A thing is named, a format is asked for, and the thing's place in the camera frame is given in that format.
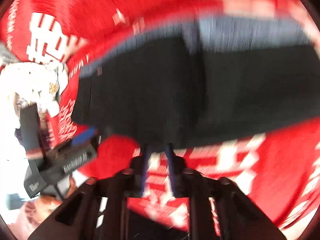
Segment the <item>red cloth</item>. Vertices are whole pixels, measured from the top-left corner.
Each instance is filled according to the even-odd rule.
[[[49,140],[55,146],[85,129],[70,119],[81,67],[128,35],[168,18],[195,17],[204,11],[292,16],[304,28],[315,28],[298,0],[15,0],[0,22],[0,37],[22,61],[66,61],[74,54],[68,60],[70,79],[60,113],[48,119]],[[317,29],[310,38],[317,46]],[[320,203],[319,141],[320,119],[316,118],[254,139],[179,154],[206,176],[232,177],[277,226],[285,227]],[[112,136],[100,146],[98,158],[81,172],[99,179],[112,176],[128,166],[139,153],[137,148],[132,139]],[[170,200],[166,160],[156,164],[149,171],[148,196],[130,200],[129,206],[156,221],[187,230],[186,201]]]

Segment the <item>red fabric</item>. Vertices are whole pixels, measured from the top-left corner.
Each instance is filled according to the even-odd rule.
[[[118,24],[113,18],[116,9],[124,17]],[[215,14],[242,11],[249,15],[263,11],[268,17],[291,15],[302,26],[313,26],[298,0],[16,0],[0,22],[0,36],[22,61],[31,57],[31,61],[45,63],[42,57],[47,55],[66,61],[73,54],[68,60],[70,79],[62,94],[60,113],[48,119],[49,140],[55,146],[86,128],[70,119],[81,67],[133,33],[171,18],[196,17],[205,11]],[[315,33],[311,39],[316,44],[319,37]],[[38,45],[43,41],[44,46],[36,50],[32,40]],[[206,176],[233,178],[277,226],[285,227],[320,203],[319,141],[320,119],[316,118],[253,140],[240,139],[182,150],[179,154],[191,168]],[[99,147],[98,158],[80,170],[99,179],[110,177],[128,166],[130,159],[139,153],[137,148],[130,138],[112,136]],[[230,153],[231,161],[223,164]],[[156,221],[187,230],[186,200],[170,200],[165,166],[166,160],[162,158],[149,171],[147,196],[142,200],[131,199],[129,206]]]

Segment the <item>pink sleeve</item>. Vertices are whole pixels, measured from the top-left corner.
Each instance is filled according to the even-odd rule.
[[[33,201],[26,202],[20,209],[17,221],[8,225],[18,240],[27,240],[31,233],[39,226],[35,220],[36,208]]]

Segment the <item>folded black garment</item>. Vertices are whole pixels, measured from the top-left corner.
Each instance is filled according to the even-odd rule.
[[[182,38],[163,38],[80,79],[72,120],[140,144],[199,147],[319,115],[319,81],[309,45],[191,55]]]

